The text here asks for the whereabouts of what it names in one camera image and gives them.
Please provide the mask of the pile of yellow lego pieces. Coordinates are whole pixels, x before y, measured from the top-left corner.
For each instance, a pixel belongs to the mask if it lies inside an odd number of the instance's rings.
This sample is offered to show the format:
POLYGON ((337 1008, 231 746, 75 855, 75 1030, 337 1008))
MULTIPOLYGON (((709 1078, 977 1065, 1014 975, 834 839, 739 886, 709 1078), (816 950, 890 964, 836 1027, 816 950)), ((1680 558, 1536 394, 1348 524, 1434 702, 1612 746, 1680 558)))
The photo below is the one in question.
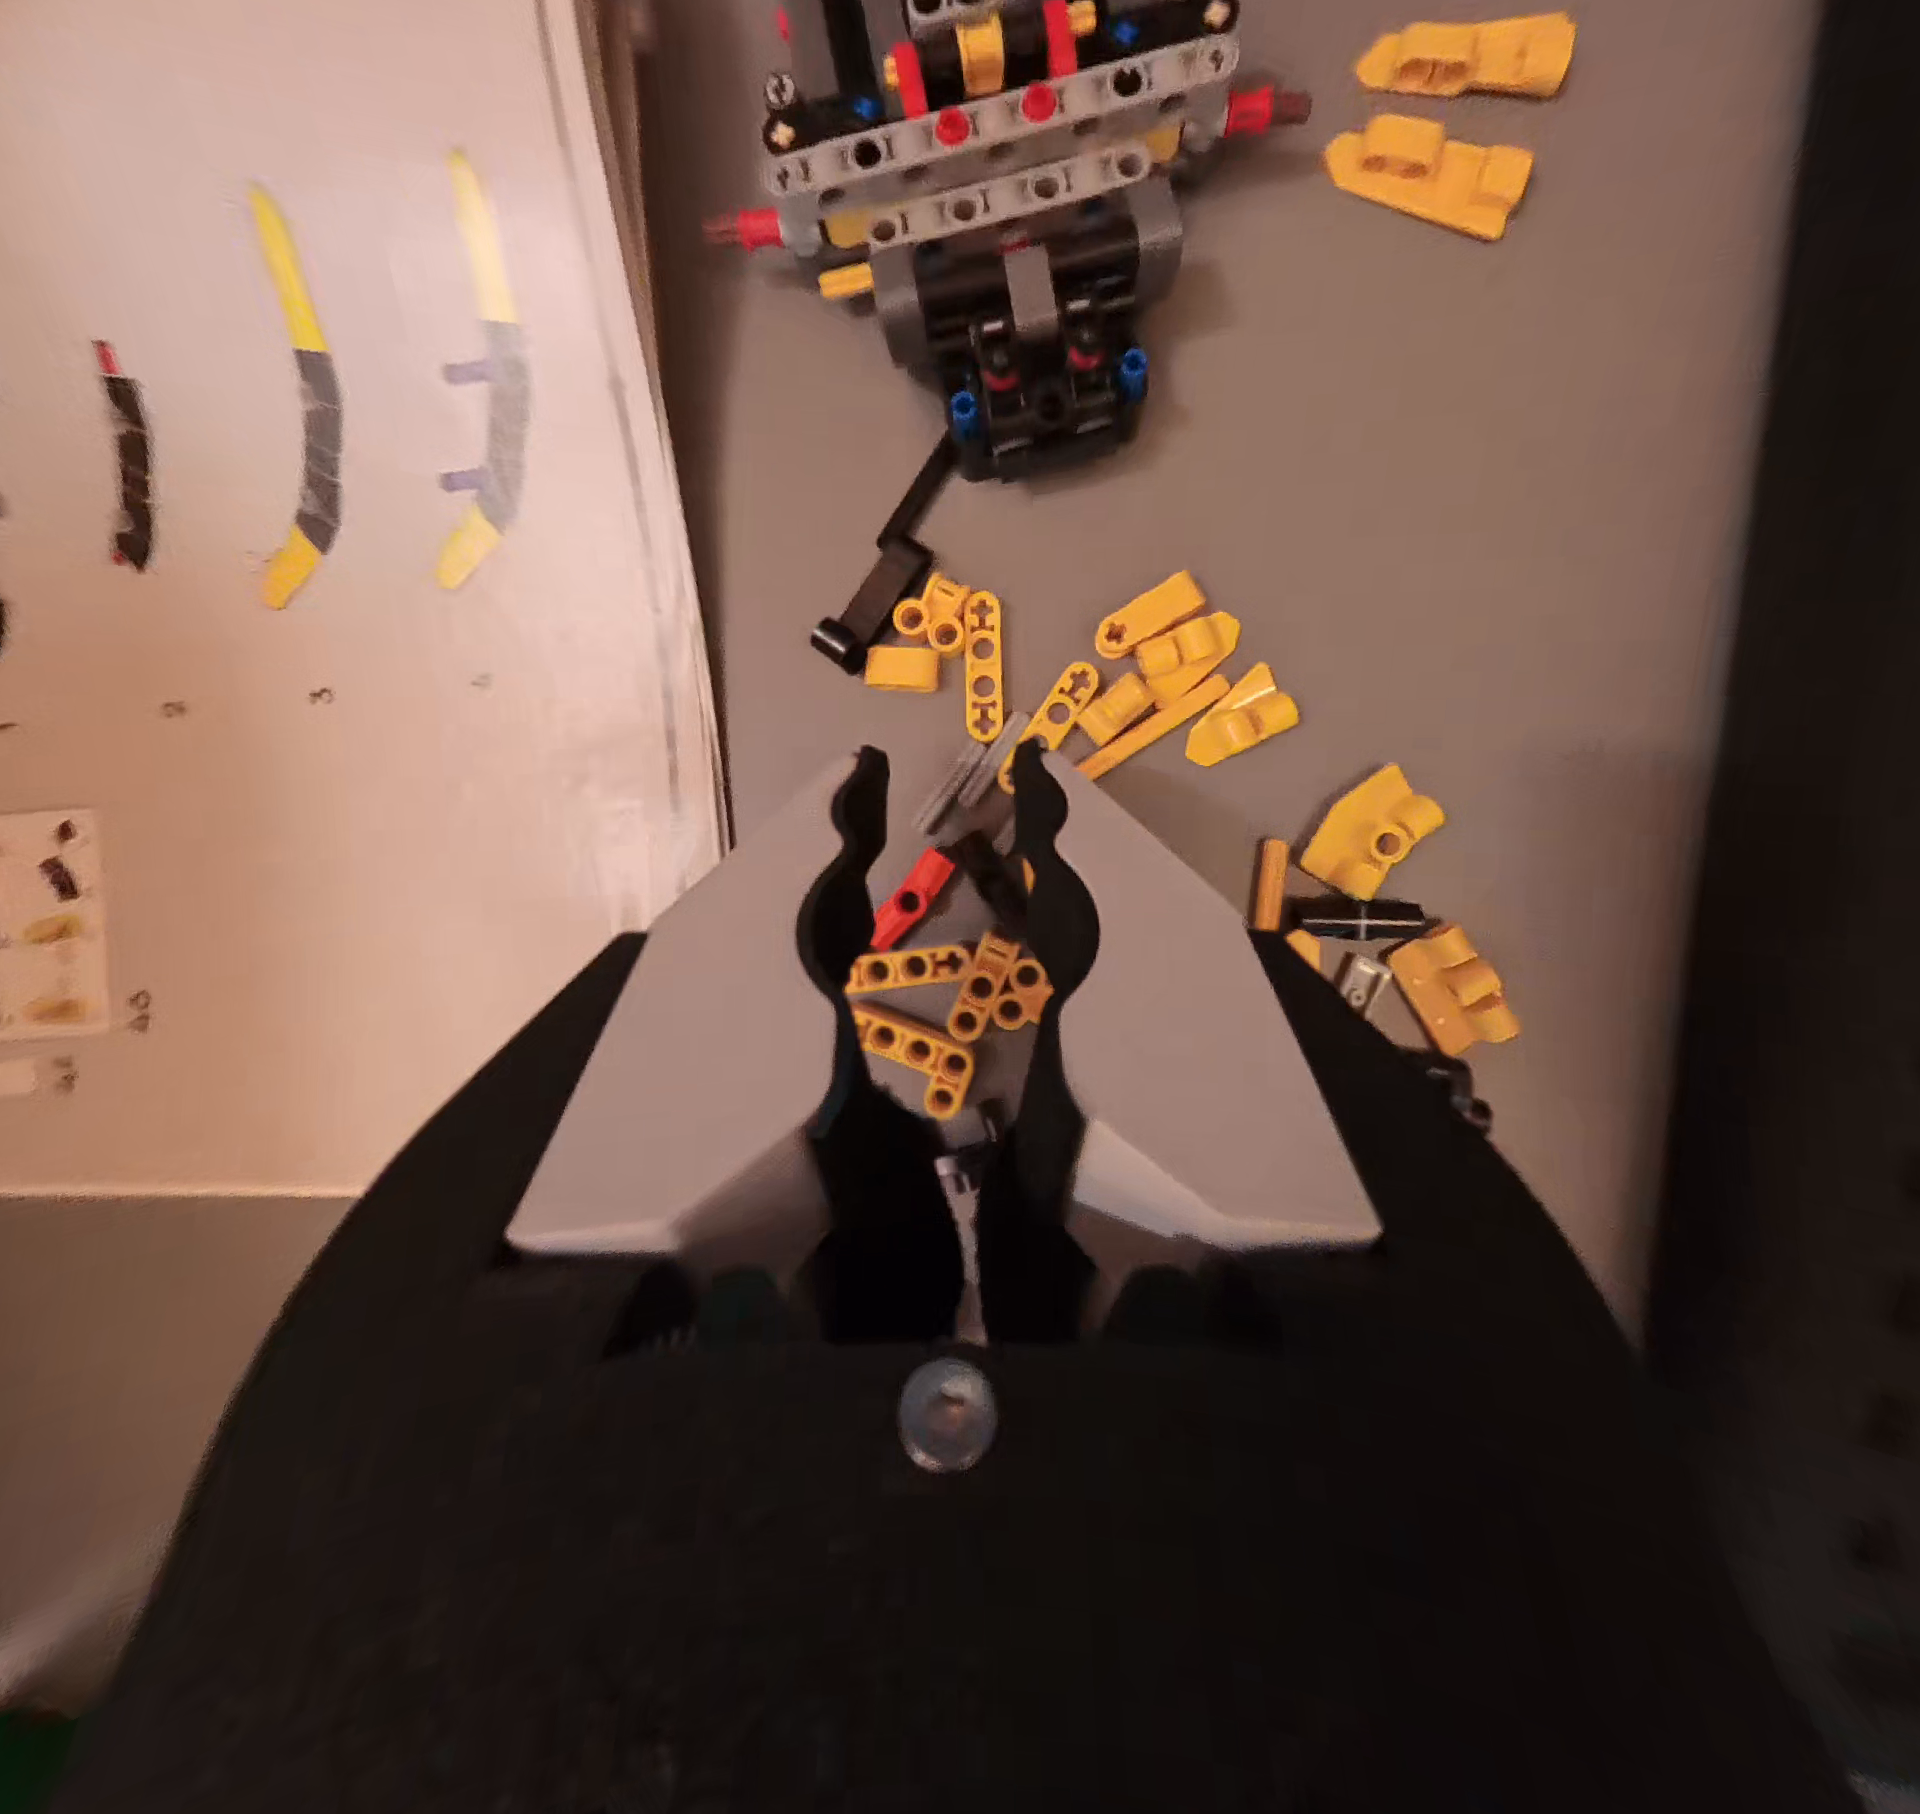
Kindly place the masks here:
MULTIPOLYGON (((1237 667, 1241 635, 1238 617, 1214 606, 1199 577, 1158 579, 1105 616, 1092 656, 1070 659, 1022 709, 1030 721, 1019 747, 1085 746, 1079 769, 1101 779, 1172 739, 1196 769, 1281 742, 1299 725, 1300 705, 1268 662, 1237 667)), ((875 692, 935 696, 954 678, 967 746, 995 743, 1019 709, 1009 702, 1007 639, 1007 604, 995 590, 932 568, 922 590, 899 602, 857 680, 875 692)), ((986 826, 990 798, 1014 791, 1016 749, 977 806, 954 806, 932 831, 912 819, 924 848, 954 859, 953 879, 892 952, 869 946, 847 978, 860 1046, 914 1086, 936 1124, 959 1124, 977 1105, 982 1039, 1033 1030, 1052 994, 1024 944, 1034 870, 1014 855, 1011 818, 986 826)), ((1470 1051, 1517 1039, 1523 1024, 1500 968, 1458 920, 1425 907, 1436 924, 1405 941, 1285 930, 1285 907, 1299 896, 1393 898, 1398 872, 1447 819, 1443 801, 1398 763, 1370 769, 1326 801, 1300 849, 1260 839, 1249 922, 1285 937, 1363 1017, 1386 992, 1398 995, 1428 1082, 1465 1122, 1491 1132, 1493 1107, 1476 1091, 1470 1051)))

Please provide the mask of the lego car chassis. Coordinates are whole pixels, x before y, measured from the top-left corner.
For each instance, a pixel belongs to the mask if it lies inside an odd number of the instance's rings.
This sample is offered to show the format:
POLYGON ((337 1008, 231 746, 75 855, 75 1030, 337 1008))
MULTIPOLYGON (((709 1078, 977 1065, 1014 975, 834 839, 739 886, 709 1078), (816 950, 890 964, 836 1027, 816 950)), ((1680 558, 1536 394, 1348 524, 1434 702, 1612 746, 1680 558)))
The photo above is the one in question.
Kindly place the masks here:
POLYGON ((946 460, 1013 481, 1139 434, 1181 188, 1312 99, 1245 83, 1241 0, 778 0, 761 196, 707 236, 876 313, 946 460))

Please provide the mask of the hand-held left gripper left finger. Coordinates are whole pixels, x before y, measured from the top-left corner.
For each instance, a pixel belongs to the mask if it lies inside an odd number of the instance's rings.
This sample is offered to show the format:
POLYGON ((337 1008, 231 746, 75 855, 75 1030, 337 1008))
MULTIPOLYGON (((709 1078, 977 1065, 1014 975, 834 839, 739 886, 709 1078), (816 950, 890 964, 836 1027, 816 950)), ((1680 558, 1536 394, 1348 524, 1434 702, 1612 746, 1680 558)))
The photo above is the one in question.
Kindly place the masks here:
POLYGON ((652 924, 507 1228, 529 1256, 796 1277, 828 1340, 940 1341, 965 1294, 940 1130, 876 1082, 890 759, 859 746, 652 924))

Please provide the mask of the red lego connector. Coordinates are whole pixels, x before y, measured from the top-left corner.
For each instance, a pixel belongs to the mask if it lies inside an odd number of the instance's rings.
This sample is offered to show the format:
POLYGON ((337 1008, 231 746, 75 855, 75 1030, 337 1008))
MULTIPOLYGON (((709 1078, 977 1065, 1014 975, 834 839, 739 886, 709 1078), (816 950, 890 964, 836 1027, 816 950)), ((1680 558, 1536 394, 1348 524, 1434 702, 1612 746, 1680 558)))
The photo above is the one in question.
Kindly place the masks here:
POLYGON ((926 845, 899 887, 876 907, 870 950, 895 952, 940 904, 954 872, 957 863, 945 848, 926 845))

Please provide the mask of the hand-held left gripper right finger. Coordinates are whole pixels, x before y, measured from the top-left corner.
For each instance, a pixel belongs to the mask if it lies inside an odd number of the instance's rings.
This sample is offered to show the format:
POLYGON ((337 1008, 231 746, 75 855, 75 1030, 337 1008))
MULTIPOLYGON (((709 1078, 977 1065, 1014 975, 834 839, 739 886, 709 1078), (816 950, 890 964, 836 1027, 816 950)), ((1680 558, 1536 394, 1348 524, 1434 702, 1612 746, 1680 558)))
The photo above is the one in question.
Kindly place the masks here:
POLYGON ((1097 779, 1027 742, 1024 944, 1052 994, 979 1185, 979 1301, 997 1346, 1076 1340, 1101 1265, 1348 1253, 1381 1213, 1241 913, 1097 779))

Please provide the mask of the black lego axle connector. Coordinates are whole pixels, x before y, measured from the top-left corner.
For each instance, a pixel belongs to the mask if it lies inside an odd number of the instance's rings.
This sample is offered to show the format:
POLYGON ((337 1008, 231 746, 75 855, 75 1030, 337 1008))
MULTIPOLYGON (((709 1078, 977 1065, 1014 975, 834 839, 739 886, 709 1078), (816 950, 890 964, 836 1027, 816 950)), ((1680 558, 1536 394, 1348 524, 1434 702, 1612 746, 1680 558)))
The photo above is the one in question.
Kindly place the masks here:
POLYGON ((938 566, 922 525, 957 471, 959 447, 942 434, 876 536, 876 558, 839 616, 812 625, 808 643, 841 673, 860 678, 873 650, 895 625, 900 602, 919 595, 938 566))

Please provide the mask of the white instruction booklet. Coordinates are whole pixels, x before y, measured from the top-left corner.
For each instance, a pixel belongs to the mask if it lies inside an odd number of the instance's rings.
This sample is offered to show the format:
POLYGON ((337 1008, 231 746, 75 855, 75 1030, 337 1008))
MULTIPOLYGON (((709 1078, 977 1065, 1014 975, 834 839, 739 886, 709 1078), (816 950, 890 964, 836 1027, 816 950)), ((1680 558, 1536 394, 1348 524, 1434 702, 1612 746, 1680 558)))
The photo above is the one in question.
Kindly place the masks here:
POLYGON ((3 0, 4 1198, 352 1195, 724 852, 650 0, 3 0))

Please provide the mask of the yellow lego panel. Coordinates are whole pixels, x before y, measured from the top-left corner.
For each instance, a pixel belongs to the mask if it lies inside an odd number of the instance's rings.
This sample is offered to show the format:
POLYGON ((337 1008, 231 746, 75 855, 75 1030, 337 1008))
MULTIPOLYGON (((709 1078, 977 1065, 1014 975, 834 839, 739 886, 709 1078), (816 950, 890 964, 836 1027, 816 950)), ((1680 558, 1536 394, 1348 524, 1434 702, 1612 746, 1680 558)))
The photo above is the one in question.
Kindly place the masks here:
POLYGON ((1534 170, 1529 146, 1452 138, 1439 118, 1375 113, 1335 135, 1322 164, 1359 199, 1478 242, 1504 238, 1534 170))
POLYGON ((1454 99, 1468 93, 1550 99, 1565 87, 1576 21, 1565 10, 1473 21, 1414 20, 1379 35, 1355 62, 1375 93, 1454 99))

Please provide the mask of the green plastic bin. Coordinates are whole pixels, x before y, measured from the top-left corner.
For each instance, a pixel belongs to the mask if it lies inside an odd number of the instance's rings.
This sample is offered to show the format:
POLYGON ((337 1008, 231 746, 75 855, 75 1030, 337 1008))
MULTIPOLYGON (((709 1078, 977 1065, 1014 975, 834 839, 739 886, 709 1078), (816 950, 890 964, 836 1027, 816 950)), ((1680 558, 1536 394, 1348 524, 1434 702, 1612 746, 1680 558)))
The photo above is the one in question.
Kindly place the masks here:
POLYGON ((44 1810, 67 1769, 77 1729, 78 1722, 62 1714, 3 1714, 3 1812, 44 1810))

